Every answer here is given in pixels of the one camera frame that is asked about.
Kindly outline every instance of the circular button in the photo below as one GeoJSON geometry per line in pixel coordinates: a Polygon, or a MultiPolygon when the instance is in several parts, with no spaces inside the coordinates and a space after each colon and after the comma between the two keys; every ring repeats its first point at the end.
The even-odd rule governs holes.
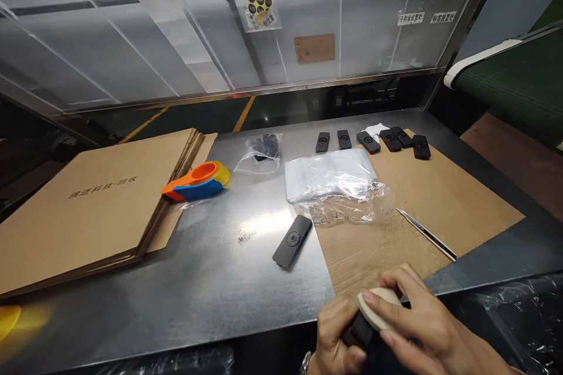
{"type": "Polygon", "coordinates": [[[299,234],[299,232],[292,230],[289,233],[287,233],[286,243],[288,246],[296,246],[300,240],[301,240],[301,234],[299,234]]]}

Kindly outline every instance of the green conveyor belt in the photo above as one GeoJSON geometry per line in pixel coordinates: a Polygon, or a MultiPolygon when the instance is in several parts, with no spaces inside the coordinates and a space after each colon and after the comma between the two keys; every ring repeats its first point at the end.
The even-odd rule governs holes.
{"type": "Polygon", "coordinates": [[[470,66],[455,87],[540,132],[563,137],[563,29],[470,66]]]}

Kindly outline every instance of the black rectangular device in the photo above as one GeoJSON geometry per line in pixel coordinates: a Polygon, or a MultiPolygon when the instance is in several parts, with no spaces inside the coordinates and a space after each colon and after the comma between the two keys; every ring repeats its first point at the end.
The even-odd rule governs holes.
{"type": "Polygon", "coordinates": [[[399,126],[393,126],[390,130],[399,139],[399,142],[401,143],[403,148],[410,148],[412,146],[415,146],[415,141],[413,141],[412,138],[407,135],[406,132],[399,126]]]}
{"type": "Polygon", "coordinates": [[[395,134],[389,129],[379,132],[379,137],[380,139],[383,139],[385,145],[387,145],[387,148],[389,148],[391,152],[400,151],[403,148],[403,145],[399,139],[397,139],[397,136],[395,136],[395,134]]]}
{"type": "Polygon", "coordinates": [[[356,139],[372,155],[381,150],[380,144],[375,142],[375,139],[373,139],[371,135],[366,131],[361,131],[360,133],[358,133],[356,135],[356,139]]]}
{"type": "Polygon", "coordinates": [[[313,222],[307,217],[298,215],[295,218],[272,257],[276,264],[286,269],[291,267],[312,225],[313,222]]]}
{"type": "Polygon", "coordinates": [[[349,133],[346,129],[338,131],[338,144],[340,145],[340,149],[350,149],[350,148],[352,148],[352,142],[350,141],[350,135],[349,135],[349,133]]]}
{"type": "Polygon", "coordinates": [[[330,133],[328,132],[320,132],[317,138],[317,147],[315,151],[319,152],[327,152],[328,151],[328,141],[330,139],[330,133]]]}
{"type": "Polygon", "coordinates": [[[423,135],[414,135],[412,140],[415,141],[415,158],[416,159],[430,159],[430,148],[428,141],[423,135]]]}

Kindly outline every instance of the stainless steel table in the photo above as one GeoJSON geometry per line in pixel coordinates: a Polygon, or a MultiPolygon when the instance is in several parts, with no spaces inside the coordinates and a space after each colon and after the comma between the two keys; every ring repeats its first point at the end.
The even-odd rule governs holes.
{"type": "MultiPolygon", "coordinates": [[[[436,293],[563,268],[563,224],[418,109],[221,135],[209,158],[233,169],[248,137],[282,133],[282,157],[294,159],[314,153],[320,131],[333,135],[333,150],[337,130],[349,130],[356,145],[354,135],[378,122],[426,135],[527,216],[431,276],[436,293]]],[[[271,175],[232,173],[229,189],[184,212],[168,247],[140,265],[24,297],[24,311],[39,307],[50,317],[0,373],[48,373],[314,320],[334,295],[316,233],[291,271],[272,261],[292,220],[283,166],[271,175]]]]}

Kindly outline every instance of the finger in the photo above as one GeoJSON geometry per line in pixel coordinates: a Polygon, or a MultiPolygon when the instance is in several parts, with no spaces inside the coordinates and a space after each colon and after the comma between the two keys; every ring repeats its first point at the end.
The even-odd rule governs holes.
{"type": "Polygon", "coordinates": [[[325,347],[335,346],[340,335],[358,313],[358,304],[351,295],[345,295],[325,306],[318,313],[318,340],[325,347]]]}
{"type": "Polygon", "coordinates": [[[391,304],[370,291],[364,291],[362,294],[365,303],[397,331],[421,341],[426,339],[425,331],[428,330],[425,330],[425,324],[428,322],[417,316],[412,310],[391,304]]]}
{"type": "Polygon", "coordinates": [[[347,374],[359,374],[364,368],[368,356],[357,346],[350,346],[344,358],[344,367],[347,374]]]}
{"type": "Polygon", "coordinates": [[[418,375],[442,375],[442,365],[428,356],[420,347],[405,339],[402,335],[382,330],[379,335],[401,365],[418,375]]]}
{"type": "Polygon", "coordinates": [[[377,281],[377,287],[399,288],[411,302],[417,295],[426,290],[408,272],[399,267],[382,272],[377,281]]]}
{"type": "Polygon", "coordinates": [[[399,265],[399,268],[405,270],[407,274],[409,274],[422,288],[430,291],[426,286],[426,283],[424,283],[422,277],[418,274],[418,272],[416,272],[416,270],[408,262],[403,262],[401,265],[399,265]]]}

